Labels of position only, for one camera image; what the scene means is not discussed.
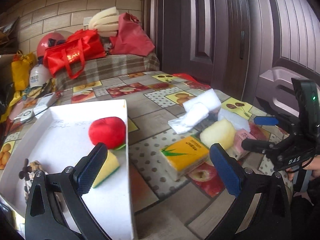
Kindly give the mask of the person's right hand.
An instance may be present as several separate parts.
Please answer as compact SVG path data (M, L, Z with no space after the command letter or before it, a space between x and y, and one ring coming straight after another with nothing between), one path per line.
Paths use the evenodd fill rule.
M320 156L317 155L313 158L312 162L304 167L305 170L312 170L312 176L311 176L311 180L318 178L320 175ZM294 178L294 174L290 173L290 171L292 171L292 168L288 168L286 169L286 172L288 174L288 180L292 181Z

